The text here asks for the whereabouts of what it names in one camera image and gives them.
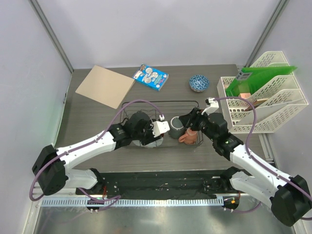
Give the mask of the blue red patterned bowl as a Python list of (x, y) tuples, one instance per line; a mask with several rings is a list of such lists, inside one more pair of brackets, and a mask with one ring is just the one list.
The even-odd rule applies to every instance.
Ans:
[(189, 79), (190, 88), (198, 93), (204, 92), (210, 85), (209, 80), (203, 75), (194, 75)]

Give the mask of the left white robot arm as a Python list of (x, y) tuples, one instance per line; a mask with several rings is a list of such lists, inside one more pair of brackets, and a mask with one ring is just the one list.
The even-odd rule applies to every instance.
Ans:
[(100, 194), (105, 181), (99, 171), (95, 168), (77, 170), (77, 165), (100, 154), (128, 146), (133, 141), (146, 146), (161, 139), (169, 129), (164, 116), (155, 120), (138, 111), (87, 140), (58, 149), (48, 145), (42, 149), (33, 165), (35, 181), (43, 195), (53, 195), (63, 188), (82, 188), (90, 194)]

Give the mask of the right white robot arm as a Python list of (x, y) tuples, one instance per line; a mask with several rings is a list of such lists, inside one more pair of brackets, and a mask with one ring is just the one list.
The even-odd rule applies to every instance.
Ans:
[(220, 180), (223, 191), (233, 190), (249, 194), (271, 209), (273, 215), (284, 225), (291, 227), (312, 209), (312, 197), (306, 180), (296, 175), (291, 177), (273, 167), (229, 132), (221, 113), (206, 114), (194, 108), (180, 116), (183, 126), (201, 131), (213, 143), (215, 151), (227, 160), (239, 165), (246, 172), (231, 167)]

